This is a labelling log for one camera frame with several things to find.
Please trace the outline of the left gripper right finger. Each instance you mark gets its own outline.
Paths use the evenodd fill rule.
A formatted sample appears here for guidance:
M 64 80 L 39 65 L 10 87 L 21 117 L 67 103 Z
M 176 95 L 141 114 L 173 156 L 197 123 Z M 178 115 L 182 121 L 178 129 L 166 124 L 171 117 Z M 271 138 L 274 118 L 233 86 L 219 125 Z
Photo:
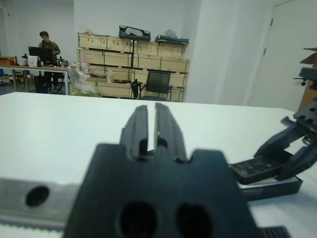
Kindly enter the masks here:
M 155 110 L 155 149 L 162 146 L 172 160 L 186 161 L 183 133 L 169 107 L 156 103 Z

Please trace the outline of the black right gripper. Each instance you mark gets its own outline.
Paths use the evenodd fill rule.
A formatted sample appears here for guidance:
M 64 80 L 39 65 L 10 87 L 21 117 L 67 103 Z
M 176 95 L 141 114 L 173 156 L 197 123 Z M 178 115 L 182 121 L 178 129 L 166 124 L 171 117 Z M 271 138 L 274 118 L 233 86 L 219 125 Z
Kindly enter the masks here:
M 255 153 L 258 156 L 272 156 L 284 151 L 299 138 L 306 145 L 296 152 L 277 175 L 277 180 L 289 179 L 312 167 L 317 161 L 317 99 L 314 98 L 294 115 L 295 121 L 289 117 L 281 120 L 288 128 L 272 136 Z

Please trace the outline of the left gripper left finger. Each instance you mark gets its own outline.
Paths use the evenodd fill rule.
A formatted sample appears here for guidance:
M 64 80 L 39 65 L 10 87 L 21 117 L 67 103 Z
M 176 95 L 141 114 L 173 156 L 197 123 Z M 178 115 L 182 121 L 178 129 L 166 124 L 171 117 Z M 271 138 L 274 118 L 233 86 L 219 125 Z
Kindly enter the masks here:
M 138 106 L 121 131 L 120 144 L 126 147 L 127 157 L 138 160 L 147 156 L 148 110 L 146 105 Z

